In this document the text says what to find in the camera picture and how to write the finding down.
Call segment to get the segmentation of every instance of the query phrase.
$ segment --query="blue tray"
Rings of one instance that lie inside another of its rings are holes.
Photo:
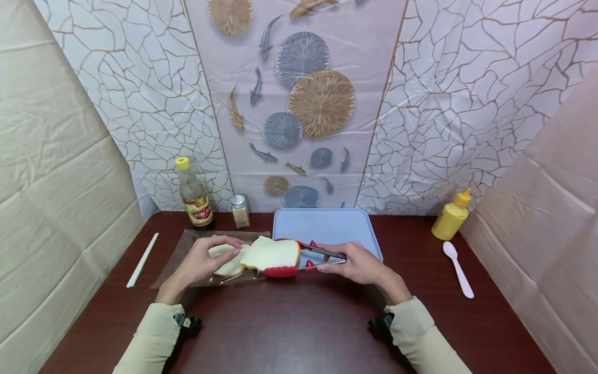
[[[360,242],[380,261],[383,260],[378,240],[368,214],[359,208],[282,208],[274,213],[272,238],[295,239],[305,244],[339,244]],[[301,251],[299,266],[305,266],[310,259],[314,264],[322,263],[320,254]]]

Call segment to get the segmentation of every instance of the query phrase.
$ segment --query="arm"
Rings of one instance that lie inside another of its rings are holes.
[[[160,374],[172,354],[181,328],[173,316],[184,314],[178,304],[187,285],[169,278],[150,304],[113,374]]]
[[[395,315],[390,325],[392,343],[418,373],[471,374],[434,325],[426,307],[418,298],[411,296],[398,274],[389,271],[376,285],[385,295],[388,305],[392,305],[387,306],[385,311]]]
[[[347,262],[318,266],[323,273],[339,274],[360,284],[375,284],[386,299],[385,311],[395,314],[390,325],[393,344],[419,374],[471,374],[467,366],[434,326],[421,301],[413,297],[403,278],[385,266],[361,244],[319,245],[345,253]]]
[[[210,257],[208,250],[219,244],[230,244],[233,249]],[[190,284],[206,278],[238,255],[242,244],[243,241],[228,236],[196,241],[175,273],[160,287],[155,303],[150,304],[112,374],[161,374],[181,330],[173,316],[184,313],[179,304],[182,294]]]

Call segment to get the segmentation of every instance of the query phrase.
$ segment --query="spice jar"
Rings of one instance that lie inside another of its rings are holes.
[[[234,195],[230,199],[233,206],[234,224],[238,229],[249,227],[249,211],[247,210],[247,200],[243,195]]]

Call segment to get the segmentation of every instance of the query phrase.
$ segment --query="plastic bag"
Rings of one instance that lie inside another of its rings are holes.
[[[179,267],[182,263],[187,253],[193,246],[196,240],[200,238],[209,238],[213,235],[228,235],[232,238],[241,239],[246,244],[253,243],[257,238],[260,236],[266,236],[268,238],[271,237],[271,233],[269,231],[265,232],[247,232],[247,231],[195,231],[195,230],[185,230],[183,235],[179,240],[179,243],[176,245],[175,251],[170,256],[170,259],[166,263],[162,274],[158,277],[158,280],[151,286],[151,288],[160,288],[162,283],[164,283],[168,277],[170,277],[175,270]],[[254,281],[256,279],[264,279],[265,276],[262,273],[258,273],[256,270],[246,269],[240,275],[230,276],[230,277],[223,277],[218,275],[211,275],[206,279],[203,279],[200,282],[192,284],[190,287],[207,287],[207,286],[216,286],[216,285],[226,285],[226,284],[233,284],[238,282],[245,282],[245,281]]]

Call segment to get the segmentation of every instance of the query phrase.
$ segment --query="beige sleeve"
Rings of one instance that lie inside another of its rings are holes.
[[[177,313],[184,313],[181,305],[150,304],[112,374],[161,374],[181,330]]]
[[[419,374],[471,374],[418,298],[387,306],[385,311],[395,314],[390,325],[392,343]]]

